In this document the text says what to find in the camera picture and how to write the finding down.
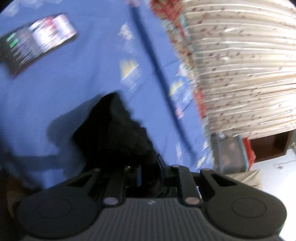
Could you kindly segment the black pants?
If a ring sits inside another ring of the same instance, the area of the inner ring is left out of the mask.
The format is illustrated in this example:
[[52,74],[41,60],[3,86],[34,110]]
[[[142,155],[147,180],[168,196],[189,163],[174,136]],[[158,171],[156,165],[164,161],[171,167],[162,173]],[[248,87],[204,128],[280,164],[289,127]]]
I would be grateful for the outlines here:
[[[173,197],[173,188],[163,184],[147,130],[133,120],[116,92],[103,96],[72,141],[90,169],[98,168],[111,178],[125,173],[126,194],[134,198]],[[142,167],[142,185],[137,187],[136,168]]]

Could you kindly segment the teal rimmed storage box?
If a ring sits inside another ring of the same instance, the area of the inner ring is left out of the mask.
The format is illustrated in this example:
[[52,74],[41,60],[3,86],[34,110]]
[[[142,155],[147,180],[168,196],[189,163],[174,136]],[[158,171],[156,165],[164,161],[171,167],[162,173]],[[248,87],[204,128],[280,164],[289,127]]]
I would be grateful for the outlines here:
[[248,158],[240,136],[221,139],[211,134],[214,170],[221,174],[234,174],[248,170]]

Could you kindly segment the red item on box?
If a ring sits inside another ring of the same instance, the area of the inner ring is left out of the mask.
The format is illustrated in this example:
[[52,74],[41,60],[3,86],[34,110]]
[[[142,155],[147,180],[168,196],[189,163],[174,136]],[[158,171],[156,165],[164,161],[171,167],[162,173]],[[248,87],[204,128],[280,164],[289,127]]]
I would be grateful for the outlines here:
[[248,158],[248,170],[250,170],[251,166],[254,164],[256,160],[256,155],[251,146],[251,141],[248,138],[243,138],[242,140]]

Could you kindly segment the brown wooden cabinet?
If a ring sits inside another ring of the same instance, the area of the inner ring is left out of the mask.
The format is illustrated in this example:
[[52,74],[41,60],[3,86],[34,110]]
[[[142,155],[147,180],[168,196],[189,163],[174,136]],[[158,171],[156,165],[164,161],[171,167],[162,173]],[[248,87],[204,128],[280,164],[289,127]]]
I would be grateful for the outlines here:
[[288,150],[293,131],[251,139],[255,162],[262,162],[284,156]]

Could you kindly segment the blue patterned bedsheet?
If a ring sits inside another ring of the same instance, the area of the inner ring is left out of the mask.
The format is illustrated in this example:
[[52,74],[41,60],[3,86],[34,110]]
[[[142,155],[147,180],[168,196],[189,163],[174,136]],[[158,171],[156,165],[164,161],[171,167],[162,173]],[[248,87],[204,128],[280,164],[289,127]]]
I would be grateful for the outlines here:
[[1,35],[65,13],[75,40],[18,76],[1,64],[1,169],[28,187],[80,173],[75,130],[106,94],[118,92],[168,165],[213,167],[196,104],[173,46],[147,1],[62,1],[1,14]]

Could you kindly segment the beige floral curtain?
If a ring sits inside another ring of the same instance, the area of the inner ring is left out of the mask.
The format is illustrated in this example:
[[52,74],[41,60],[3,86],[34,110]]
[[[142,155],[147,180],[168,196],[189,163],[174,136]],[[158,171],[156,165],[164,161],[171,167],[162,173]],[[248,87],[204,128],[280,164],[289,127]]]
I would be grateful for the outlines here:
[[182,1],[212,133],[295,129],[295,5]]

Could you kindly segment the red floral blanket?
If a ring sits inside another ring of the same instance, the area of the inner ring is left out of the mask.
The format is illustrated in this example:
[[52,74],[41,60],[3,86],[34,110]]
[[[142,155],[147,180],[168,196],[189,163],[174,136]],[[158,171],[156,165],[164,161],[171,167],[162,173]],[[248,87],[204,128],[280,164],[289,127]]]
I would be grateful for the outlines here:
[[154,14],[161,20],[171,43],[186,71],[186,78],[193,91],[205,137],[209,137],[208,118],[204,95],[200,88],[197,68],[194,63],[193,47],[188,32],[185,30],[185,17],[182,13],[181,1],[149,1]]

